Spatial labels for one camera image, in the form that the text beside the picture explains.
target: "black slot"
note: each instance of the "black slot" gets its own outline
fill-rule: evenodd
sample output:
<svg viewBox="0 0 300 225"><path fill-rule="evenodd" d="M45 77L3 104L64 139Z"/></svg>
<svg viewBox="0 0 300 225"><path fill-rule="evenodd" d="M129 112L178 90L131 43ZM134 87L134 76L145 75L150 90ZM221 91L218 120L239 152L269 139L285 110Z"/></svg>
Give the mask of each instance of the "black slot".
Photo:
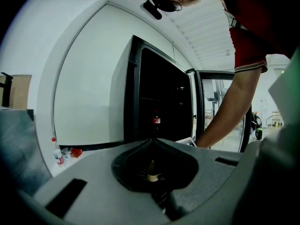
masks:
<svg viewBox="0 0 300 225"><path fill-rule="evenodd" d="M215 161L226 164L226 165L235 166L235 167L239 164L238 161L229 160L229 159L223 158L223 157L218 157L218 158L216 158Z"/></svg>
<svg viewBox="0 0 300 225"><path fill-rule="evenodd" d="M86 185L86 181L81 179L73 179L66 187L60 191L59 194L46 206L46 209L63 218L77 196L81 193L82 189Z"/></svg>

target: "red shirt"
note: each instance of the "red shirt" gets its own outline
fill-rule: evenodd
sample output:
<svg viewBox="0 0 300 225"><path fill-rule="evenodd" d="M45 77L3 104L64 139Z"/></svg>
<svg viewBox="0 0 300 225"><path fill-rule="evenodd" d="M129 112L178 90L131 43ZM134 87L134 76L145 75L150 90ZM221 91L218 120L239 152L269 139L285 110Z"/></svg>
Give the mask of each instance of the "red shirt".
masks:
<svg viewBox="0 0 300 225"><path fill-rule="evenodd" d="M267 71L267 54L291 58L300 38L298 0L223 0L226 9L248 30L230 28L235 72L259 67Z"/></svg>

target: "ceiling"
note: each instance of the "ceiling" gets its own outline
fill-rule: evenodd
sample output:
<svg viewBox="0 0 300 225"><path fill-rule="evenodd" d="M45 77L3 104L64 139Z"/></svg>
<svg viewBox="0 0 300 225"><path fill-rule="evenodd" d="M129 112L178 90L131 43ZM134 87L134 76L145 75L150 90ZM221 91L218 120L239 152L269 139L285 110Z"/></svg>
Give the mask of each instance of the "ceiling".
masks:
<svg viewBox="0 0 300 225"><path fill-rule="evenodd" d="M206 70L227 70L234 67L234 52L227 18L219 0L202 0L179 12L164 14L176 25L190 43ZM287 64L282 55L268 55L268 65Z"/></svg>

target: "black opening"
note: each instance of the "black opening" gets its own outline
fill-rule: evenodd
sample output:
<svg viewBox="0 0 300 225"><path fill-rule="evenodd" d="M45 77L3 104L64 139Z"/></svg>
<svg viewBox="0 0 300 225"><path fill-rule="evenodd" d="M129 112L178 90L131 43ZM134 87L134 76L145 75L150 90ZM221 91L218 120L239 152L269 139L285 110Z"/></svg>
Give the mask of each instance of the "black opening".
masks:
<svg viewBox="0 0 300 225"><path fill-rule="evenodd" d="M215 161L219 162L219 163L226 164L226 165L235 166L235 167L239 164L238 161L230 160L230 159L227 159L227 158L224 158L224 157L218 157L218 158L216 158Z"/></svg>
<svg viewBox="0 0 300 225"><path fill-rule="evenodd" d="M86 181L81 179L73 179L56 197L46 206L47 210L63 218L72 206L75 199L79 196Z"/></svg>
<svg viewBox="0 0 300 225"><path fill-rule="evenodd" d="M156 182L147 180L152 160L156 172L163 177ZM193 156L158 139L148 139L123 152L112 162L113 175L123 186L131 191L146 193L157 191L158 184L161 188L166 186L168 191L185 188L198 173L198 167Z"/></svg>
<svg viewBox="0 0 300 225"><path fill-rule="evenodd" d="M190 79L172 63L144 48L141 56L138 139L152 137L158 110L158 137L177 141L191 136Z"/></svg>

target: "red label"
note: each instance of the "red label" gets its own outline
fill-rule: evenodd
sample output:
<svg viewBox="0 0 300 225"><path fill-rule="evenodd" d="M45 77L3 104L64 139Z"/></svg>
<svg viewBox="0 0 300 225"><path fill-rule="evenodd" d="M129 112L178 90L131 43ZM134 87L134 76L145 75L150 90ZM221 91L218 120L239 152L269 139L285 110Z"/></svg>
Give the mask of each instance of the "red label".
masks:
<svg viewBox="0 0 300 225"><path fill-rule="evenodd" d="M153 119L153 123L155 123L155 124L160 123L160 118L154 118L154 119Z"/></svg>
<svg viewBox="0 0 300 225"><path fill-rule="evenodd" d="M60 161L58 162L58 164L63 164L64 163L64 158L63 157L60 157L59 160Z"/></svg>

